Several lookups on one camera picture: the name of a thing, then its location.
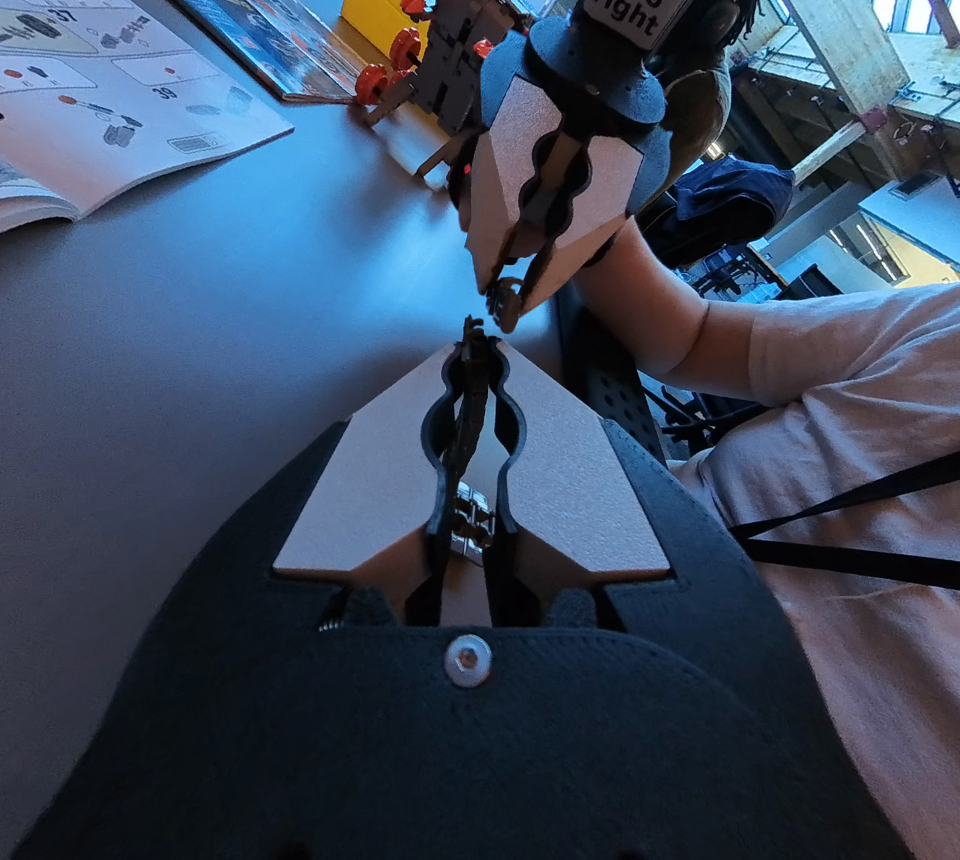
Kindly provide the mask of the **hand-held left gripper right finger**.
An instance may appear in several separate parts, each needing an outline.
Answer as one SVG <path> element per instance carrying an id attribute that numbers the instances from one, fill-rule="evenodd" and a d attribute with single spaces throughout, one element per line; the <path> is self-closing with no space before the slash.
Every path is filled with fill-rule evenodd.
<path id="1" fill-rule="evenodd" d="M 667 577 L 670 565 L 600 417 L 494 340 L 494 431 L 509 458 L 498 513 L 512 572 L 535 595 Z"/>

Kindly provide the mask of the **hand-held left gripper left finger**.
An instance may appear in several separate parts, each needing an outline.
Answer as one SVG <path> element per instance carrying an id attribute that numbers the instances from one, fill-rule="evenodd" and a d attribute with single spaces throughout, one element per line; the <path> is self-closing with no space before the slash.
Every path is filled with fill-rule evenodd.
<path id="1" fill-rule="evenodd" d="M 356 411 L 273 562 L 280 576 L 375 587 L 405 619 L 427 579 L 438 474 L 422 426 L 444 395 L 449 343 Z"/>

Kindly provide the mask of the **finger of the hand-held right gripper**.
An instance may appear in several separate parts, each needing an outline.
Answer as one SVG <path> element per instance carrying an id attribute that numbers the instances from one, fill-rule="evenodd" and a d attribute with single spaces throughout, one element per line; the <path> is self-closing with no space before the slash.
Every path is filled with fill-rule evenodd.
<path id="1" fill-rule="evenodd" d="M 569 226 L 557 236 L 546 266 L 521 302 L 525 315 L 548 300 L 624 224 L 643 153 L 618 137 L 596 135 L 588 146 L 591 174 L 572 200 Z"/>
<path id="2" fill-rule="evenodd" d="M 498 279 L 496 269 L 521 219 L 522 188 L 537 172 L 534 146 L 555 133 L 561 119 L 539 86 L 514 75 L 492 124 L 479 136 L 469 174 L 471 218 L 465 246 L 480 293 Z"/>

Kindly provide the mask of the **single grey track link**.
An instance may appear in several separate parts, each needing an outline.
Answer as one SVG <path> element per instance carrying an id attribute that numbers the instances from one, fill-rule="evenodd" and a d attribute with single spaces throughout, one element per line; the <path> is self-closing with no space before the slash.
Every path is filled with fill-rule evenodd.
<path id="1" fill-rule="evenodd" d="M 522 315 L 521 278 L 498 278 L 486 291 L 486 310 L 505 334 L 512 333 Z"/>
<path id="2" fill-rule="evenodd" d="M 451 553 L 482 567 L 484 553 L 495 539 L 495 513 L 486 495 L 460 481 L 453 498 Z"/>

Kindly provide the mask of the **person's right forearm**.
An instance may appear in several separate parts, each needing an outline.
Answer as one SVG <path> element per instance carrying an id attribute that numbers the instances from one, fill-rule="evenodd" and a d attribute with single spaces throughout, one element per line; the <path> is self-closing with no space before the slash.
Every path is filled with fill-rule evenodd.
<path id="1" fill-rule="evenodd" d="M 756 304 L 708 301 L 654 256 L 632 219 L 574 284 L 643 374 L 672 386 L 759 400 L 750 381 Z"/>

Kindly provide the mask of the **grey desk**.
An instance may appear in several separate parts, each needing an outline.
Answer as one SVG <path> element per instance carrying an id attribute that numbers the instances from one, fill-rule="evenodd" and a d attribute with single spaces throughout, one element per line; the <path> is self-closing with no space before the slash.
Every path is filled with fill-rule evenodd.
<path id="1" fill-rule="evenodd" d="M 485 313 L 448 196 L 412 176 L 431 118 L 287 107 L 134 1 L 294 133 L 2 235 L 2 858 L 216 529 Z"/>

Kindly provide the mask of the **grey orange toy robot chassis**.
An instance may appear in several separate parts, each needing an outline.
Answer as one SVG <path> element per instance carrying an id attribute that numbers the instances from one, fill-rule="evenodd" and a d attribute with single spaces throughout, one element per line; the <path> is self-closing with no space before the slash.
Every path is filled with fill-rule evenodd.
<path id="1" fill-rule="evenodd" d="M 355 82 L 355 100 L 372 106 L 372 126 L 405 103 L 435 114 L 449 140 L 417 169 L 425 177 L 452 163 L 480 127 L 481 68 L 511 31 L 527 34 L 536 16 L 525 0 L 401 0 L 402 12 L 428 21 L 426 43 L 417 27 L 401 29 L 390 46 L 391 70 L 372 63 Z"/>

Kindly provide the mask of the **dark blue bag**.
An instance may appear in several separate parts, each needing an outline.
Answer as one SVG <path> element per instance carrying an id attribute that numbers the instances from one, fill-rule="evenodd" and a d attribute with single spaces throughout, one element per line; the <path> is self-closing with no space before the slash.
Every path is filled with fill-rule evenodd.
<path id="1" fill-rule="evenodd" d="M 676 205 L 645 237 L 666 267 L 688 267 L 765 236 L 784 216 L 794 182 L 793 170 L 733 155 L 704 163 L 673 184 Z"/>

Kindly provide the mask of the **blue printed leaflet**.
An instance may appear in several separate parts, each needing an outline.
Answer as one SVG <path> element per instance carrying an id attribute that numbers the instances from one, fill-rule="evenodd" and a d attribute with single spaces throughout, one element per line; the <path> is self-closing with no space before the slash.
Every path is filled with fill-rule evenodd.
<path id="1" fill-rule="evenodd" d="M 301 0 L 172 0 L 282 101 L 352 104 L 364 60 Z"/>

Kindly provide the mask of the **open instruction booklet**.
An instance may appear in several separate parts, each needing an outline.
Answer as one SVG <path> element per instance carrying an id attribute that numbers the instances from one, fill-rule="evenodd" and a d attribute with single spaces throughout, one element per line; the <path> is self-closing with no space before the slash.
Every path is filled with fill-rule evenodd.
<path id="1" fill-rule="evenodd" d="M 294 126 L 132 0 L 1 0 L 1 230 Z"/>

